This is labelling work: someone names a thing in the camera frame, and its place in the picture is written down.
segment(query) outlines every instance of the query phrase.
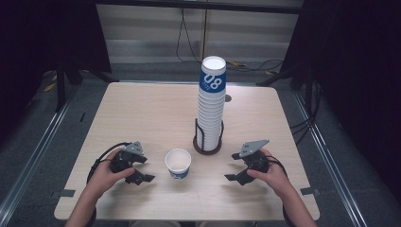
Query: forearm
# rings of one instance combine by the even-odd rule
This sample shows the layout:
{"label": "forearm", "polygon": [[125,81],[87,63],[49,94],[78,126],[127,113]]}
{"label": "forearm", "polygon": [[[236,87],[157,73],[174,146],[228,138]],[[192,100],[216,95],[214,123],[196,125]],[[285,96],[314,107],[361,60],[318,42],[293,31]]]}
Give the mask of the forearm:
{"label": "forearm", "polygon": [[66,227],[86,226],[86,224],[88,224],[89,220],[92,217],[92,214],[95,211],[98,199],[99,196],[91,194],[90,192],[84,189],[65,226]]}
{"label": "forearm", "polygon": [[289,219],[295,226],[317,226],[294,187],[279,196]]}

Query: person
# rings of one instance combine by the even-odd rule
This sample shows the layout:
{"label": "person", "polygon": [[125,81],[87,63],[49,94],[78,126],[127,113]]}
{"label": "person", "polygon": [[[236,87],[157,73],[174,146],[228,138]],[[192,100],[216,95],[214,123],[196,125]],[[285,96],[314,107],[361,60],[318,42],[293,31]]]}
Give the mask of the person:
{"label": "person", "polygon": [[[122,147],[113,150],[105,160],[112,160],[121,149]],[[273,160],[268,150],[261,148],[260,151],[268,156],[269,159]],[[97,201],[101,198],[103,193],[109,190],[117,181],[133,174],[134,171],[134,168],[127,168],[124,171],[113,173],[110,170],[110,162],[101,162],[94,175],[83,189],[65,226],[86,226],[94,213]],[[270,164],[267,173],[248,169],[247,174],[266,182],[268,186],[273,189],[274,193],[282,200],[288,217],[295,226],[317,226],[316,222],[307,211],[301,197],[279,165]]]}
{"label": "person", "polygon": [[[268,156],[268,159],[274,160],[268,150],[261,148],[260,151]],[[279,165],[270,163],[267,173],[248,169],[247,174],[266,182],[268,186],[273,189],[274,193],[283,202],[287,215],[295,226],[317,226],[315,220],[313,220],[306,209],[304,202],[301,200],[301,197],[288,180],[283,168]]]}
{"label": "person", "polygon": [[133,167],[118,173],[113,173],[110,170],[110,161],[122,148],[123,147],[114,149],[106,157],[106,162],[101,162],[97,166],[91,180],[86,184],[82,194],[80,194],[70,218],[65,223],[66,227],[86,226],[95,211],[97,201],[101,198],[103,193],[109,190],[117,181],[133,174],[135,171]]}

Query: wooden table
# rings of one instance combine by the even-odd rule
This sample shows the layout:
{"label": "wooden table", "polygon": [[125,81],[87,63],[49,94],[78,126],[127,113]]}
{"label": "wooden table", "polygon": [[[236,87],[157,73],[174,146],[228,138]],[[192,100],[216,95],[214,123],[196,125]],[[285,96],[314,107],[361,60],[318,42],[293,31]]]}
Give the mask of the wooden table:
{"label": "wooden table", "polygon": [[[232,100],[224,105],[221,150],[201,155],[193,147],[198,113],[197,84],[112,83],[100,103],[94,122],[65,186],[73,198],[60,198],[56,218],[69,218],[95,159],[120,142],[140,141],[148,161],[135,167],[155,175],[151,183],[116,183],[97,203],[98,219],[159,220],[277,220],[284,219],[282,203],[264,182],[241,186],[224,174],[245,169],[231,155],[242,144],[270,139],[264,146],[286,167],[299,189],[309,187],[288,122],[272,88],[228,85]],[[188,176],[170,177],[166,154],[184,148],[192,155]],[[302,196],[314,219],[320,213],[313,195]]]}

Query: blue paper cup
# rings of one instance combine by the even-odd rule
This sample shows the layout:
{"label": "blue paper cup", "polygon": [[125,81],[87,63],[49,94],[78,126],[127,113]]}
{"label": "blue paper cup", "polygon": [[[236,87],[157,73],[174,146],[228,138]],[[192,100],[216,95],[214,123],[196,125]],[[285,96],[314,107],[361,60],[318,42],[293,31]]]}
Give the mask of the blue paper cup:
{"label": "blue paper cup", "polygon": [[221,57],[210,56],[201,64],[200,95],[208,99],[225,96],[226,62]]}
{"label": "blue paper cup", "polygon": [[166,155],[166,166],[172,178],[181,180],[188,175],[191,155],[182,148],[175,148]]}

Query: gray carpet floor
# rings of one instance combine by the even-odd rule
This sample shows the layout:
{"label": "gray carpet floor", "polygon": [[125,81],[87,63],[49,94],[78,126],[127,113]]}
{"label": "gray carpet floor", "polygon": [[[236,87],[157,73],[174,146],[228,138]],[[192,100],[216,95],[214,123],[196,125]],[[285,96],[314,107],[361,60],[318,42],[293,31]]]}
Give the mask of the gray carpet floor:
{"label": "gray carpet floor", "polygon": [[[258,62],[249,62],[252,68]],[[200,64],[197,62],[114,64],[111,77],[124,80],[146,81],[193,81],[199,79]],[[18,203],[8,226],[63,226],[65,221],[54,218],[58,200],[51,199],[53,192],[60,191],[69,177],[79,150],[96,115],[101,98],[108,84],[90,73],[82,72],[84,81],[71,101],[64,119],[55,134],[43,159],[35,170],[31,181]],[[264,71],[240,72],[228,69],[228,82],[254,85],[268,79]],[[41,140],[57,107],[57,91],[44,92],[51,81],[44,79],[43,86],[26,108],[24,119],[9,133],[9,140],[0,149],[0,200],[2,201],[29,160]],[[290,79],[281,79],[272,84],[282,102],[288,124],[304,121],[295,96],[289,88]],[[401,208],[395,201],[375,170],[354,147],[330,106],[323,99],[317,115],[317,126],[329,146],[337,166],[355,197],[362,216],[368,226],[401,226]],[[297,141],[301,133],[294,135]],[[316,196],[321,217],[320,226],[355,226],[345,209],[327,167],[309,133],[298,145],[306,175]],[[98,220],[95,226],[127,226],[124,221]],[[287,226],[283,221],[259,222],[258,226]]]}

